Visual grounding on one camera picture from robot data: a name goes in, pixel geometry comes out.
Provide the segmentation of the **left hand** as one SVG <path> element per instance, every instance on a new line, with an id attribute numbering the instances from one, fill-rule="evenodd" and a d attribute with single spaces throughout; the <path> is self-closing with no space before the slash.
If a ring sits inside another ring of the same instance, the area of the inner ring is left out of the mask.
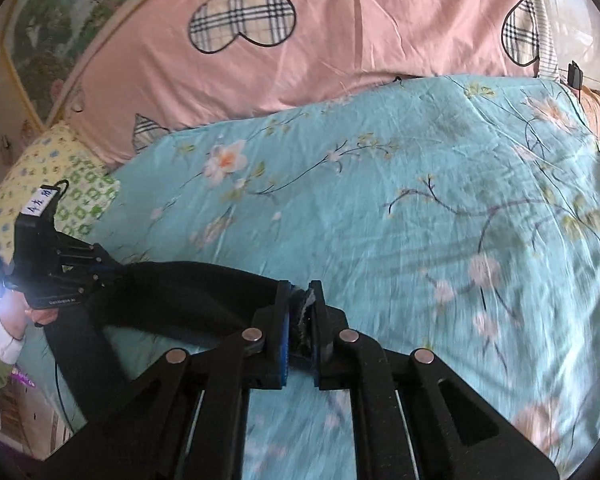
<path id="1" fill-rule="evenodd" d="M 7 289 L 0 298 L 0 322 L 15 340 L 23 338 L 29 323 L 45 326 L 57 318 L 57 309 L 32 309 L 22 292 Z"/>

